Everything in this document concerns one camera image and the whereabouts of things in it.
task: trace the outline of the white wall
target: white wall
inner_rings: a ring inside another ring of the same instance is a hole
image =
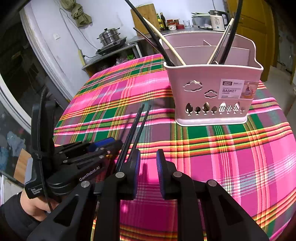
[[[78,50],[60,16],[58,2],[59,0],[32,0],[29,4],[50,51],[71,81],[73,86],[71,92],[76,93],[89,77],[81,70],[82,64],[78,57]],[[81,4],[84,12],[92,17],[93,23],[80,29],[95,47],[102,47],[96,38],[105,28],[120,27],[120,36],[127,36],[127,41],[136,35],[132,29],[134,24],[130,7],[124,0],[76,0],[76,2]],[[157,13],[163,12],[166,19],[178,18],[181,20],[180,22],[191,20],[191,12],[207,13],[209,10],[213,10],[212,0],[132,0],[131,2],[134,6],[154,3]],[[214,0],[214,3],[216,10],[225,10],[223,0]],[[63,15],[83,54],[94,56],[96,49],[84,39],[65,13]],[[60,38],[55,40],[53,34],[58,34]]]

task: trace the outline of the product label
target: product label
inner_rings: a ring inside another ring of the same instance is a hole
[[[36,188],[32,188],[32,189],[31,189],[31,191],[32,191],[32,193],[33,193],[34,195],[36,195],[36,194],[38,194],[38,193],[41,193],[41,190],[42,190],[42,188],[38,188],[38,189],[36,189]]]
[[[221,79],[218,99],[253,99],[258,82]]]
[[[215,24],[220,25],[220,20],[218,17],[215,17]]]
[[[97,166],[96,168],[94,168],[93,170],[91,170],[89,173],[87,173],[85,176],[79,178],[79,181],[84,180],[85,178],[89,177],[90,175],[94,174],[97,170],[99,170],[100,167]]]

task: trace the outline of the electrical outlet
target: electrical outlet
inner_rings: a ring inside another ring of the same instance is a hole
[[[59,38],[60,38],[59,34],[54,34],[54,39],[55,39],[55,40],[57,40],[57,39],[59,39]]]

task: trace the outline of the yellow door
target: yellow door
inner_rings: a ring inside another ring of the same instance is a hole
[[[233,18],[237,3],[238,0],[227,0],[229,13]],[[261,80],[266,81],[275,52],[274,18],[271,7],[264,0],[244,0],[237,34],[254,41],[256,59],[264,67]]]

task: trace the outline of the pink plaid tablecloth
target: pink plaid tablecloth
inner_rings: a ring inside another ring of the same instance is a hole
[[[132,60],[90,78],[65,110],[54,141],[62,145],[118,138],[126,123],[127,128],[132,124],[129,114],[143,103],[146,108],[151,104],[152,110],[138,144],[137,197],[121,202],[121,240],[176,240],[176,201],[163,200],[159,189],[159,148],[193,179],[217,180],[271,240],[281,233],[295,211],[296,142],[283,111],[263,83],[245,124],[181,127],[174,120],[162,56]]]

